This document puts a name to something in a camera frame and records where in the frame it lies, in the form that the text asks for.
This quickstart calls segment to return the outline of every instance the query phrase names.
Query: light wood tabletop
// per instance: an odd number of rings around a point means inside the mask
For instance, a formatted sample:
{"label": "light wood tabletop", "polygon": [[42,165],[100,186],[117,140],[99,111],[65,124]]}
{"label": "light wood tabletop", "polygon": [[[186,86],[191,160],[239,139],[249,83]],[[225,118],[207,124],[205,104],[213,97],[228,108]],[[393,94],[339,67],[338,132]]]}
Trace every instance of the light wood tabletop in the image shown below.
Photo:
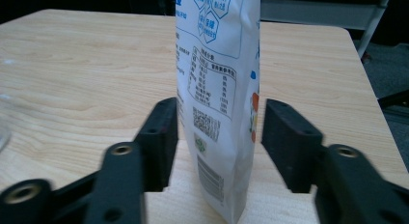
{"label": "light wood tabletop", "polygon": [[[348,33],[261,24],[258,141],[266,98],[293,106],[324,134],[366,154],[388,181],[409,177]],[[0,25],[0,190],[97,170],[130,141],[153,106],[175,97],[175,18],[47,10]],[[240,223],[316,223],[312,194],[291,194],[260,143]],[[147,194],[149,223],[223,223],[204,200],[180,135],[171,184]]]}

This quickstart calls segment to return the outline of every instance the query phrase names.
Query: screw hole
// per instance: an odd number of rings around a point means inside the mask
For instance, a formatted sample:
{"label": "screw hole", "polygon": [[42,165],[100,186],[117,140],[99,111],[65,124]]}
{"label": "screw hole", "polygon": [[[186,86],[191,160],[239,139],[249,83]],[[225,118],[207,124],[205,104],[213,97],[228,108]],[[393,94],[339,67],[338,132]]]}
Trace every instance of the screw hole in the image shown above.
{"label": "screw hole", "polygon": [[347,149],[347,148],[344,148],[344,147],[340,147],[340,148],[337,148],[337,150],[338,150],[338,154],[340,154],[342,156],[351,157],[351,158],[358,157],[358,154],[352,149]]}
{"label": "screw hole", "polygon": [[118,221],[123,216],[123,213],[119,209],[110,209],[105,212],[103,219],[107,222]]}
{"label": "screw hole", "polygon": [[9,195],[5,198],[5,202],[7,204],[18,204],[25,201],[28,201],[41,191],[41,187],[37,184],[30,183],[23,185],[21,187],[16,188],[13,190]]}
{"label": "screw hole", "polygon": [[395,224],[403,223],[400,216],[397,215],[396,213],[392,212],[392,211],[380,210],[379,214],[381,215],[381,217],[383,219],[385,219],[386,221],[388,221],[390,223],[395,223]]}
{"label": "screw hole", "polygon": [[129,146],[118,146],[112,151],[112,154],[114,155],[122,155],[122,154],[129,154],[132,152],[132,148]]}

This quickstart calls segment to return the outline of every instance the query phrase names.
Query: plastic bag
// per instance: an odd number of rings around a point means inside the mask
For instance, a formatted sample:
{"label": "plastic bag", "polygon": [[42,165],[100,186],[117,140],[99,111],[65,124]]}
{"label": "plastic bag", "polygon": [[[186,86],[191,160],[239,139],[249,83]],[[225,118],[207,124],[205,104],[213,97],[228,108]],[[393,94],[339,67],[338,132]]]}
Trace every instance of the plastic bag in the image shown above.
{"label": "plastic bag", "polygon": [[244,210],[259,108],[260,0],[176,0],[177,98],[205,199]]}

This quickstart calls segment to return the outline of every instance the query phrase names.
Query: chair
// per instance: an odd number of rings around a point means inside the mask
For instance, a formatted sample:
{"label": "chair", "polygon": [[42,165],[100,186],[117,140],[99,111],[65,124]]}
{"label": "chair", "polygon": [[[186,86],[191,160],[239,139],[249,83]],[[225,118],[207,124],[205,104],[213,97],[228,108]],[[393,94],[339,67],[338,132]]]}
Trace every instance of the chair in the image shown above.
{"label": "chair", "polygon": [[363,57],[389,0],[377,4],[330,3],[300,0],[261,0],[261,20],[339,26],[363,30],[357,51]]}

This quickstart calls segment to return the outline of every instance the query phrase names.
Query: dark floor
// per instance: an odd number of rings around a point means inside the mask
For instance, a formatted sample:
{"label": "dark floor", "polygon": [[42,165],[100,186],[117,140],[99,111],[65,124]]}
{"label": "dark floor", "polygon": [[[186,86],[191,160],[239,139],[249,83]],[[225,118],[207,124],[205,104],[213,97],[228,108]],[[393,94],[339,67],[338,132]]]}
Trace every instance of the dark floor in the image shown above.
{"label": "dark floor", "polygon": [[[409,90],[409,44],[386,46],[370,43],[367,53],[371,59],[364,64],[370,84],[378,98]],[[392,107],[408,116],[394,116],[384,112],[389,129],[409,170],[409,108]]]}

